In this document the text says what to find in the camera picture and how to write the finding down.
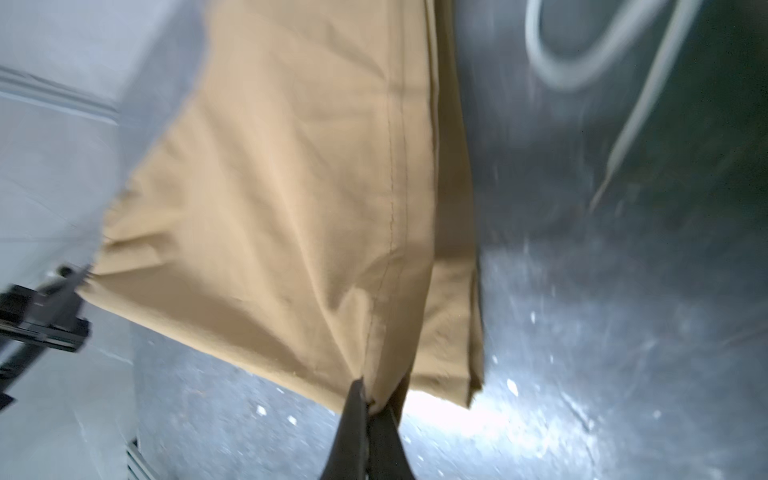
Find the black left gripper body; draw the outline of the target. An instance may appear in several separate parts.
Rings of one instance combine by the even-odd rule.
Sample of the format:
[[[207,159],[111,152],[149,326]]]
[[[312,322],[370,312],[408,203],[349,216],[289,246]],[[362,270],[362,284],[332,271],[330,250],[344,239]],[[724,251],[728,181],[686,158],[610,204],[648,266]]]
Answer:
[[[89,266],[62,265],[35,289],[14,284],[1,293],[2,409],[14,402],[8,390],[43,353],[76,353],[90,337],[77,292],[89,273]]]

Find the tan khaki shorts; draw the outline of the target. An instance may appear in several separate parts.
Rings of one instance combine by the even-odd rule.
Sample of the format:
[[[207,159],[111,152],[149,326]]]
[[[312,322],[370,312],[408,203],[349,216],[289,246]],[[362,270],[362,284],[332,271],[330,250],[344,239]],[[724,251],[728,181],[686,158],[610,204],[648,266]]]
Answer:
[[[217,1],[108,211],[92,304],[340,410],[483,382],[449,1]]]

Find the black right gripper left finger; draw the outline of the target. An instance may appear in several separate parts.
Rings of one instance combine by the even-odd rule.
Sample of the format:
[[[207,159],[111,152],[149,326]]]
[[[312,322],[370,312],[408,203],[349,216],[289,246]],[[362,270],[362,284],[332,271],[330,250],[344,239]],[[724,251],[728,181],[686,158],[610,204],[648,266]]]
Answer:
[[[361,480],[367,478],[368,405],[364,382],[350,385],[339,425],[320,480]]]

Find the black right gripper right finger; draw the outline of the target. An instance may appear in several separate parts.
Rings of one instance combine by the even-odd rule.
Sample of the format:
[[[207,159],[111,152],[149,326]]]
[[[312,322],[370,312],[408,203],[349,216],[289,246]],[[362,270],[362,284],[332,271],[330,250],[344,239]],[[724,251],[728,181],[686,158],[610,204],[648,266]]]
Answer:
[[[398,430],[409,382],[410,376],[406,375],[384,408],[370,416],[367,427],[369,479],[415,480]]]

